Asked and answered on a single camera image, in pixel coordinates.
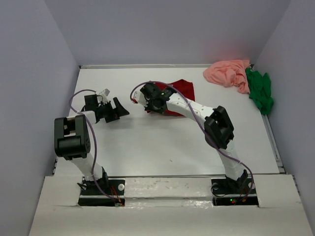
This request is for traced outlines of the dark red t shirt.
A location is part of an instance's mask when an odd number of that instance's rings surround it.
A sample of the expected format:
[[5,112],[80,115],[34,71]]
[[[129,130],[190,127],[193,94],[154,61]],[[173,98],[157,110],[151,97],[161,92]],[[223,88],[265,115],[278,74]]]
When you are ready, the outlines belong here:
[[[170,83],[170,85],[177,90],[179,90],[187,99],[195,101],[195,94],[194,94],[194,86],[192,82],[188,82],[184,79],[177,80],[175,82]],[[173,117],[182,117],[183,115],[172,112],[169,110],[165,110],[162,115],[164,116],[173,116]]]

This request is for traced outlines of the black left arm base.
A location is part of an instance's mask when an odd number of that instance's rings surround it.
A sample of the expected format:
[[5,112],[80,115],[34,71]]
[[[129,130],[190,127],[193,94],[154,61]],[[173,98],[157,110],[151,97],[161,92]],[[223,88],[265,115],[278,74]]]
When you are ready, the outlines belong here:
[[82,207],[124,207],[125,186],[124,178],[109,178],[108,186],[101,180],[98,181],[99,188],[93,181],[82,181],[77,183],[80,187],[78,205]]

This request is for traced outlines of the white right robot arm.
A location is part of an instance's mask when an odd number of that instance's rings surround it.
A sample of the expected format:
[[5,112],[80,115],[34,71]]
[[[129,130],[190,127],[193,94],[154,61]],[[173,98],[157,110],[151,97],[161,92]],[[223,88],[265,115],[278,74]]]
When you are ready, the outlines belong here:
[[248,172],[236,152],[234,126],[224,107],[206,107],[186,98],[173,86],[160,89],[155,83],[146,83],[133,94],[133,100],[143,105],[146,111],[159,114],[171,111],[196,121],[208,145],[220,156],[227,189],[237,193],[244,188]]

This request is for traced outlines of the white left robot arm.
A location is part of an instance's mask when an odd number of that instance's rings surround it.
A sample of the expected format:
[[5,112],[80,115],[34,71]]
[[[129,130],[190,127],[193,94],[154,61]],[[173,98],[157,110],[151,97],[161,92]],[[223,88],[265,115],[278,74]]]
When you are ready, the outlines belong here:
[[83,109],[73,117],[56,118],[54,120],[54,150],[58,157],[74,164],[83,174],[84,181],[79,184],[82,190],[93,189],[104,194],[110,187],[106,171],[97,164],[91,154],[89,131],[91,125],[104,119],[106,123],[119,120],[129,115],[114,97],[112,106],[108,99],[109,90],[84,96]]

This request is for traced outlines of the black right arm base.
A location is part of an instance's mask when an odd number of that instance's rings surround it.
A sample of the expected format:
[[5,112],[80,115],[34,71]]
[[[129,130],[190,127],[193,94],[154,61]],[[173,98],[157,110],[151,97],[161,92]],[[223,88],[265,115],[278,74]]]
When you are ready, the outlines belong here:
[[252,179],[249,178],[245,182],[245,186],[241,189],[232,189],[227,185],[227,179],[215,178],[211,179],[211,193],[213,195],[213,206],[258,206],[258,198],[255,186],[253,185],[251,192]]

